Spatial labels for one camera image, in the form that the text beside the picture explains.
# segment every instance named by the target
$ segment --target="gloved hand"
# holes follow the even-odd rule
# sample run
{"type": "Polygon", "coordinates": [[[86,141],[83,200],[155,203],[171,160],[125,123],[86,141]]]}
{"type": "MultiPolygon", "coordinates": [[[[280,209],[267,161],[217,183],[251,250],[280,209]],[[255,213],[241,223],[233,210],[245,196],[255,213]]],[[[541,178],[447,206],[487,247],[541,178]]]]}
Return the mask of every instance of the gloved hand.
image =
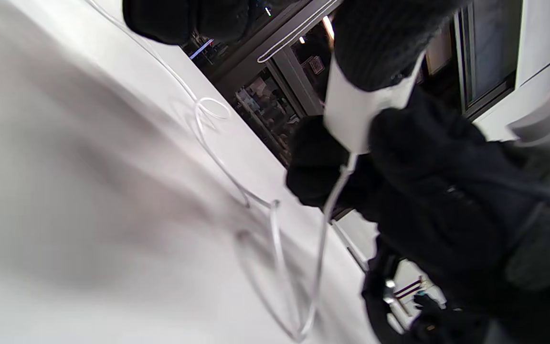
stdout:
{"type": "Polygon", "coordinates": [[[217,41],[238,40],[250,31],[265,7],[282,8],[297,0],[123,0],[122,13],[135,33],[181,45],[196,32],[217,41]]]}
{"type": "MultiPolygon", "coordinates": [[[[288,187],[315,204],[330,192],[345,154],[328,153],[336,141],[307,139],[325,130],[297,133],[288,187]]],[[[550,193],[518,165],[521,155],[486,142],[418,89],[406,109],[376,116],[369,141],[343,204],[378,222],[381,240],[448,299],[500,319],[523,343],[550,342],[550,193]]]]}

